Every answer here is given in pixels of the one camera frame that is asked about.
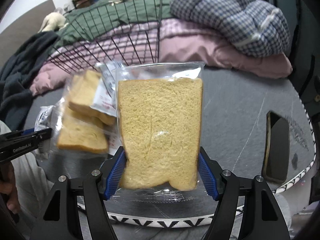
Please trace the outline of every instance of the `clothing pile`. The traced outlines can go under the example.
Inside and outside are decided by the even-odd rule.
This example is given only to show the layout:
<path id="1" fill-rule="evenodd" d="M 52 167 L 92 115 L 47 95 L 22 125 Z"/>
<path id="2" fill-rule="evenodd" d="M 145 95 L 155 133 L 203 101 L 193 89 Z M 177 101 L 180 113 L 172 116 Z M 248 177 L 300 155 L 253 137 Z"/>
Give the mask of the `clothing pile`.
<path id="1" fill-rule="evenodd" d="M 98 61 L 126 60 L 128 65 L 152 63 L 155 58 L 159 62 L 204 61 L 208 66 L 268 78 L 292 72 L 283 53 L 290 38 L 286 19 L 280 9 L 262 0 L 112 1 L 99 0 L 72 11 L 66 16 L 68 26 L 56 34 L 35 35 L 33 39 L 48 35 L 48 41 L 38 55 L 24 54 L 36 63 L 28 81 L 18 77 L 24 72 L 15 67 L 17 55 L 9 59 L 0 75 L 3 87 L 12 82 L 6 74 L 11 72 L 23 87 L 3 92 L 0 119 L 12 130 L 21 128 L 34 96 L 62 87 L 72 73 Z M 27 51 L 26 45 L 21 50 Z M 5 99 L 13 96 L 19 102 L 23 90 L 28 92 L 28 105 L 23 107 L 21 120 L 13 121 L 20 106 L 15 103 L 14 110 L 8 108 Z"/>

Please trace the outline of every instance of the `screw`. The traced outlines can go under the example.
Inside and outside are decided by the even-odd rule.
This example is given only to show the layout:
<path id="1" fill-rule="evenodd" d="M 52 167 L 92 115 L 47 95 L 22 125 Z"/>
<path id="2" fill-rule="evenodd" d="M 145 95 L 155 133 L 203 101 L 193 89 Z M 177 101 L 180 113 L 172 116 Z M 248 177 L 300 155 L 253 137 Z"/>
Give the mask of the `screw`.
<path id="1" fill-rule="evenodd" d="M 94 170 L 91 172 L 92 176 L 98 176 L 101 172 L 99 170 Z"/>
<path id="2" fill-rule="evenodd" d="M 229 171 L 229 170 L 224 170 L 224 171 L 222 172 L 222 174 L 223 174 L 224 176 L 226 176 L 226 177 L 229 177 L 229 176 L 231 175 L 231 171 Z"/>
<path id="3" fill-rule="evenodd" d="M 64 176 L 64 175 L 62 175 L 62 176 L 59 177 L 59 181 L 60 181 L 60 182 L 64 182 L 66 179 L 67 179 L 67 177 Z"/>
<path id="4" fill-rule="evenodd" d="M 256 176 L 256 180 L 259 182 L 263 182 L 263 177 L 258 175 L 258 176 Z"/>

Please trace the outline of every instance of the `plastic wrap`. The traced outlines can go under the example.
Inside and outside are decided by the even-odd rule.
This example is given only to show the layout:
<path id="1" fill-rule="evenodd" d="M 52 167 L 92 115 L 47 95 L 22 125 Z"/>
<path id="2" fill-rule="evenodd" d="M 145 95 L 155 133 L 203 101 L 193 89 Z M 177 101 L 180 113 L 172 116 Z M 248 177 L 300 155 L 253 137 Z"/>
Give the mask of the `plastic wrap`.
<path id="1" fill-rule="evenodd" d="M 75 85 L 77 85 L 76 83 L 79 82 L 79 78 L 83 75 L 85 75 L 85 73 L 75 75 L 67 81 L 61 100 L 53 108 L 51 118 L 52 138 L 50 143 L 50 153 L 71 155 L 72 157 L 82 159 L 95 158 L 97 155 L 107 155 L 108 153 L 114 154 L 120 145 L 116 122 L 114 121 L 113 125 L 106 125 L 98 117 L 92 115 L 92 112 L 85 111 L 86 114 L 83 114 L 83 109 L 78 112 L 77 106 L 76 108 L 73 106 L 72 110 L 69 107 L 71 95 L 73 95 L 71 91 Z M 73 136 L 76 136 L 79 129 L 91 131 L 88 133 L 88 137 L 79 139 L 90 140 L 90 136 L 95 136 L 99 138 L 101 146 L 94 146 L 94 148 L 86 147 L 86 150 L 80 150 L 83 147 L 77 145 L 77 143 L 74 143 L 74 147 L 70 145 L 66 146 L 61 143 L 61 140 L 58 143 L 59 136 L 63 132 L 63 129 L 65 129 L 64 133 L 67 131 L 67 136 L 69 136 L 71 140 L 75 139 Z"/>
<path id="2" fill-rule="evenodd" d="M 120 139 L 126 150 L 127 166 L 119 183 L 123 188 L 116 191 L 114 198 L 171 202 L 206 195 L 197 173 L 204 65 L 204 62 L 166 63 L 116 70 L 117 123 L 119 135 L 124 136 Z M 119 89 L 119 82 L 127 80 L 147 81 L 139 85 L 122 82 Z M 191 114 L 181 114 L 183 109 Z M 190 122 L 182 120 L 184 117 L 191 117 Z M 179 130 L 182 124 L 186 124 L 184 131 Z M 166 173 L 171 174 L 169 179 L 163 176 Z"/>
<path id="3" fill-rule="evenodd" d="M 50 128 L 52 110 L 54 106 L 41 106 L 40 112 L 36 118 L 35 131 Z M 40 160 L 48 159 L 48 150 L 50 149 L 50 140 L 45 140 L 39 143 L 38 149 L 34 150 L 37 158 Z"/>
<path id="4" fill-rule="evenodd" d="M 101 78 L 91 104 L 91 108 L 116 117 L 116 82 L 115 69 L 124 67 L 122 62 L 109 61 L 96 63 L 95 67 L 101 73 Z"/>

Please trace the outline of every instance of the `bagged bread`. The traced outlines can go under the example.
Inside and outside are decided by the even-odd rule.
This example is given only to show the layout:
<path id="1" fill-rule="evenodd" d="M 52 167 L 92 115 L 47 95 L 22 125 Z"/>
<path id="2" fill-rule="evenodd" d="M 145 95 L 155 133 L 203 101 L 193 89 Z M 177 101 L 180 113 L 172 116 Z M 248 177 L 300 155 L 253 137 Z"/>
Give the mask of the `bagged bread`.
<path id="1" fill-rule="evenodd" d="M 121 187 L 167 181 L 178 190 L 196 187 L 202 85 L 200 78 L 119 81 L 119 130 L 127 156 Z"/>
<path id="2" fill-rule="evenodd" d="M 56 146 L 58 149 L 106 153 L 109 147 L 102 128 L 103 123 L 97 117 L 80 114 L 66 106 Z"/>
<path id="3" fill-rule="evenodd" d="M 93 99 L 100 82 L 101 74 L 97 71 L 86 70 L 82 76 L 74 76 L 69 92 L 69 108 L 81 114 L 98 117 L 106 125 L 113 125 L 114 116 L 92 109 Z"/>

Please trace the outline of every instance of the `person's finger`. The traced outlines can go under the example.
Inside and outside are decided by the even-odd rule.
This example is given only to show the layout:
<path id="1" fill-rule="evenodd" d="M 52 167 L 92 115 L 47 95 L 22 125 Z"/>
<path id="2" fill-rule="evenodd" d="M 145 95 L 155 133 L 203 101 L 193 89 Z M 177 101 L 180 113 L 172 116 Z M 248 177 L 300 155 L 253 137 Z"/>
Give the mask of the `person's finger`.
<path id="1" fill-rule="evenodd" d="M 12 211 L 13 214 L 17 214 L 20 211 L 20 203 L 18 200 L 18 192 L 16 188 L 16 178 L 14 176 L 14 168 L 12 163 L 8 167 L 8 180 L 12 185 L 12 191 L 9 195 L 9 200 L 7 201 L 7 207 Z"/>
<path id="2" fill-rule="evenodd" d="M 12 191 L 12 184 L 0 180 L 0 193 L 9 195 Z"/>
<path id="3" fill-rule="evenodd" d="M 1 164 L 0 165 L 0 171 L 1 171 L 1 177 L 2 177 L 2 181 L 8 182 L 8 171 L 11 168 L 11 162 L 5 163 L 5 164 Z"/>
<path id="4" fill-rule="evenodd" d="M 20 211 L 20 203 L 18 200 L 18 192 L 16 186 L 12 187 L 12 191 L 7 201 L 7 207 L 12 211 L 13 214 L 17 214 Z"/>

